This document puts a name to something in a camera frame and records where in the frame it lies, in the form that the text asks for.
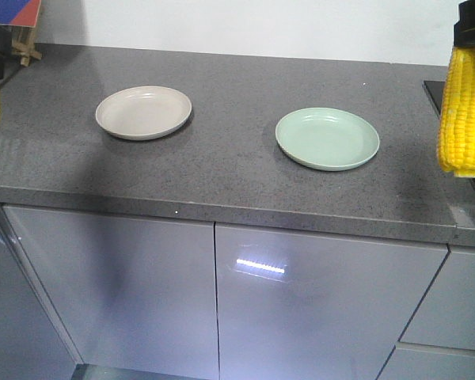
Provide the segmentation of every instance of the glossy cabinet door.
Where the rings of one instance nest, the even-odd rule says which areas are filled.
[[[475,380],[475,355],[397,348],[378,380]]]
[[[222,380],[374,380],[447,254],[216,226]]]
[[[475,350],[475,249],[452,249],[402,340]]]
[[[5,211],[85,363],[218,378],[212,223]]]
[[[0,234],[0,380],[69,380],[74,368]]]

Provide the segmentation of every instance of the yellow corn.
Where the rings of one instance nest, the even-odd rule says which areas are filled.
[[[438,160],[456,177],[475,177],[475,47],[454,47],[443,90]]]

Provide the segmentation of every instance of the white wall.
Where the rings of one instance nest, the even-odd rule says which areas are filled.
[[[38,41],[446,66],[461,1],[44,0]]]

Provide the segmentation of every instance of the wooden stand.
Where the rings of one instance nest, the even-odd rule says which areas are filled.
[[[21,56],[21,65],[27,67],[30,58],[41,59],[42,54],[35,50],[37,27],[13,26],[13,54]]]

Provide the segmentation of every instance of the plate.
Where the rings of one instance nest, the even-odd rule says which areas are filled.
[[[192,102],[176,89],[145,85],[106,97],[95,119],[108,133],[122,139],[158,139],[181,127],[192,111]]]
[[[366,120],[334,108],[304,108],[276,125],[276,141],[294,161],[319,170],[348,170],[378,152],[380,138]]]

